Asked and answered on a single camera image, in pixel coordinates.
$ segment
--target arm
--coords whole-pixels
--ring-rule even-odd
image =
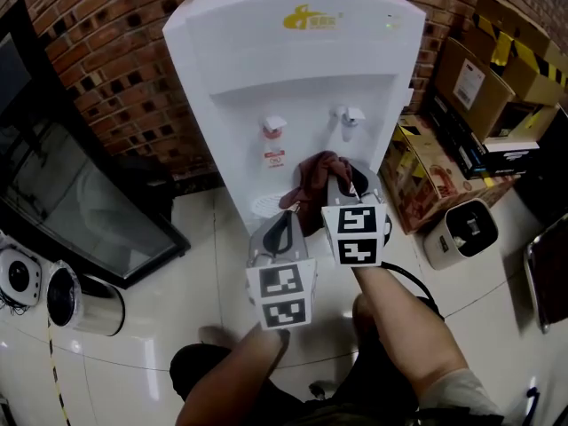
[[[286,345],[276,331],[252,328],[237,347],[192,388],[176,426],[240,424]]]
[[[446,324],[389,272],[355,268],[385,350],[416,396],[468,364]]]

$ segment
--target box of products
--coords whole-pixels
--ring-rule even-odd
[[[525,173],[539,153],[539,144],[534,141],[488,138],[480,142],[467,123],[439,94],[435,94],[426,104],[439,140],[467,179]],[[543,106],[540,112],[552,120],[554,115],[548,111],[550,108],[557,110]],[[536,114],[537,122],[542,118],[543,115]]]
[[[466,179],[438,143],[430,120],[418,115],[400,118],[380,171],[405,233],[416,232],[474,197],[492,206],[518,178]]]
[[[546,31],[504,0],[477,0],[464,45],[491,65],[520,99],[555,105],[564,93],[568,57]]]
[[[503,138],[538,141],[550,125],[550,106],[525,103],[489,65],[458,41],[448,38],[434,85],[471,128],[479,142]]]

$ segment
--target black box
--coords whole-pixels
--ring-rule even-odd
[[[525,173],[539,152],[536,142],[479,142],[468,124],[439,94],[427,105],[438,138],[467,179]]]

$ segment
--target yellow logo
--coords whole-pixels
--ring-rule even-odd
[[[335,17],[330,17],[324,12],[310,11],[307,4],[297,6],[294,13],[286,16],[282,24],[292,30],[333,30]]]

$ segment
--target black and white marker cube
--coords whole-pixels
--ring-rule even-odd
[[[271,264],[247,269],[248,293],[263,329],[299,327],[312,322],[316,261]]]
[[[335,262],[376,266],[383,261],[386,204],[358,204],[321,209]]]

